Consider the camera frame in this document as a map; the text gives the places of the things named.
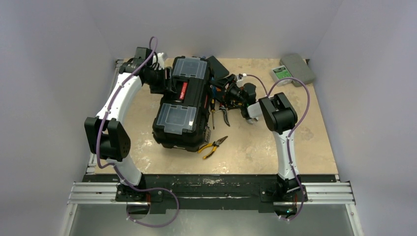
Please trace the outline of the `black plastic toolbox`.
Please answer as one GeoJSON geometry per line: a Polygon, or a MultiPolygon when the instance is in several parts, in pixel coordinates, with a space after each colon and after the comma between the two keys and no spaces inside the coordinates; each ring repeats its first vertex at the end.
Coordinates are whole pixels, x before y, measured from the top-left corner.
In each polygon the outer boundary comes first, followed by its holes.
{"type": "Polygon", "coordinates": [[[212,79],[208,60],[176,57],[166,68],[163,85],[151,86],[162,94],[160,107],[152,124],[155,141],[164,148],[197,152],[210,139],[209,103],[212,79]]]}

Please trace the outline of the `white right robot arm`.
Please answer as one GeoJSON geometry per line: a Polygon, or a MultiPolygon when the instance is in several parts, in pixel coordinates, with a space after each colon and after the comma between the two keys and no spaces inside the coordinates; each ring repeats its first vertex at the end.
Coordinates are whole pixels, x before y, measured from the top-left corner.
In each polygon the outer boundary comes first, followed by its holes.
{"type": "Polygon", "coordinates": [[[256,86],[246,83],[238,87],[232,83],[226,89],[224,100],[228,108],[239,108],[242,117],[253,124],[263,117],[275,140],[278,156],[277,196],[290,199],[300,189],[299,171],[296,165],[293,132],[298,115],[284,93],[256,99],[256,86]]]}

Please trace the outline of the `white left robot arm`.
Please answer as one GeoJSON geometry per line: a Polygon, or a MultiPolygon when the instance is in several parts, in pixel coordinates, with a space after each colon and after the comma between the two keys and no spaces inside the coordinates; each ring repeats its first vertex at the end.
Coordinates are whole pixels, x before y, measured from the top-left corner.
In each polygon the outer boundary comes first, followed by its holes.
{"type": "Polygon", "coordinates": [[[128,187],[128,196],[134,201],[144,199],[149,189],[143,173],[130,156],[131,140],[123,123],[134,95],[146,81],[139,76],[139,72],[147,62],[142,62],[131,73],[119,74],[103,108],[94,117],[87,117],[84,122],[88,146],[96,157],[98,167],[113,167],[120,183],[128,187]]]}

